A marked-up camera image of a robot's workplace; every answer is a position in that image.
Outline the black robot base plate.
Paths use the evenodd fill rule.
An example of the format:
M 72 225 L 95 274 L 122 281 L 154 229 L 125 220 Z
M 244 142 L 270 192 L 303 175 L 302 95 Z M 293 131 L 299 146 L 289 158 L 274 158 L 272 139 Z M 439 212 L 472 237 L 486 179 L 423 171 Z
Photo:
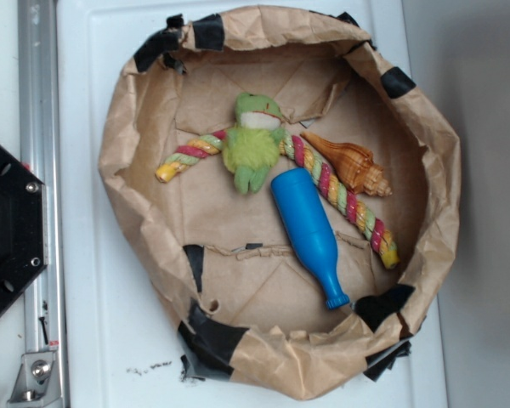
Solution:
M 44 184 L 0 145 L 0 318 L 46 267 Z

